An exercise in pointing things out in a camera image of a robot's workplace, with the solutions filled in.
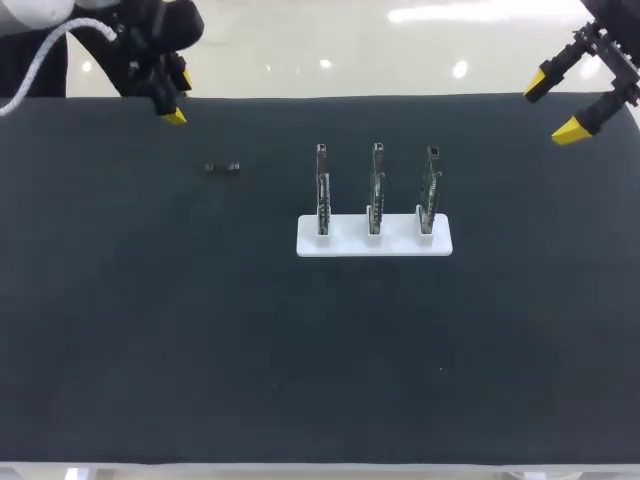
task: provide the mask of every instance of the white cable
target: white cable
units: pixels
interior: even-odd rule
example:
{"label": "white cable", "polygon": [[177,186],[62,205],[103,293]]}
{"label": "white cable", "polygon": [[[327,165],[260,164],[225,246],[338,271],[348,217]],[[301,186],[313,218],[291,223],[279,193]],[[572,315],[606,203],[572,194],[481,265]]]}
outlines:
{"label": "white cable", "polygon": [[40,70],[40,67],[42,66],[42,62],[44,62],[44,59],[49,53],[49,50],[51,50],[58,39],[65,33],[79,27],[95,28],[100,33],[102,33],[110,42],[113,42],[116,40],[116,38],[118,38],[116,32],[114,32],[111,27],[105,25],[102,22],[99,22],[98,20],[94,20],[93,18],[77,18],[60,25],[49,34],[49,36],[40,46],[40,49],[38,50],[38,53],[36,53],[33,62],[31,62],[31,66],[27,71],[27,75],[24,77],[24,80],[22,81],[22,84],[18,89],[18,92],[9,103],[0,108],[0,117],[4,117],[5,115],[13,112],[22,103],[24,98],[27,96],[27,93],[29,93],[29,89],[31,88],[31,85],[33,84],[33,81],[38,74],[38,70]]}

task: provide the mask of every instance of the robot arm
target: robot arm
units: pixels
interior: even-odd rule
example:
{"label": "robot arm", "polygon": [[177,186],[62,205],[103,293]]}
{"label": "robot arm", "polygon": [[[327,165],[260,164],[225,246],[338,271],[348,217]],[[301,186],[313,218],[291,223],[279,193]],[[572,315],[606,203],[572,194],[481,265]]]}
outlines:
{"label": "robot arm", "polygon": [[605,122],[626,103],[640,100],[640,2],[637,0],[582,0],[595,17],[594,22],[574,33],[574,42],[557,56],[545,61],[524,96],[532,103],[540,100],[564,80],[564,74],[585,55],[598,56],[616,76],[613,90],[575,113],[552,136],[567,145],[596,135]]}
{"label": "robot arm", "polygon": [[73,6],[74,0],[0,0],[0,37],[56,27]]}
{"label": "robot arm", "polygon": [[177,98],[191,90],[191,79],[185,60],[176,52],[196,43],[204,31],[193,1],[0,0],[0,37],[49,29],[80,17],[98,20],[115,31],[115,42],[90,28],[78,28],[72,34],[118,92],[148,97],[158,116],[172,124],[186,123]]}

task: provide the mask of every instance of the white holder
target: white holder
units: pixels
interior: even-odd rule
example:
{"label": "white holder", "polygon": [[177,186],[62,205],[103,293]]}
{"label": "white holder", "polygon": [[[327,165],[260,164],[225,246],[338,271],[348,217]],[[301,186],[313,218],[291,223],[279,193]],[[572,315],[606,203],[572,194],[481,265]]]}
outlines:
{"label": "white holder", "polygon": [[329,235],[318,235],[316,215],[298,219],[300,257],[446,257],[453,253],[449,219],[436,214],[433,233],[420,228],[413,214],[385,214],[379,235],[369,233],[369,210],[362,215],[331,215]]}

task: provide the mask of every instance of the circuit board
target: circuit board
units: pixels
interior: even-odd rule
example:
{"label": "circuit board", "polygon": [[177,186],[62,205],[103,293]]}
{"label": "circuit board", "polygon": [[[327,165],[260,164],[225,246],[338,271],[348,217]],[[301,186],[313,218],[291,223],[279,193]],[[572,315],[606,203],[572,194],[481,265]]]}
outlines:
{"label": "circuit board", "polygon": [[385,191],[385,172],[384,172],[384,145],[376,143],[373,145],[373,165],[371,172],[371,182],[369,190],[369,202],[371,209],[369,210],[369,233],[372,235],[380,234],[382,225],[382,214],[384,212],[384,191]]}
{"label": "circuit board", "polygon": [[436,218],[440,199],[441,177],[440,149],[438,147],[428,147],[419,206],[420,227],[422,233],[426,235],[430,235],[433,232],[433,222]]}
{"label": "circuit board", "polygon": [[318,235],[329,235],[331,221],[331,187],[327,146],[319,144],[316,149],[316,185],[318,204]]}

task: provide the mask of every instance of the black mat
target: black mat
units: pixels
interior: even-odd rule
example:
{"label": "black mat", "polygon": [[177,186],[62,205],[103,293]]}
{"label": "black mat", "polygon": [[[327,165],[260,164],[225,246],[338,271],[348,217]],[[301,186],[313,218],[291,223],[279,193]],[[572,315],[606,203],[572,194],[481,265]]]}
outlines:
{"label": "black mat", "polygon": [[[0,461],[639,463],[640,133],[593,95],[34,101],[0,121]],[[449,258],[301,259],[446,162]],[[205,178],[209,162],[238,177]]]}

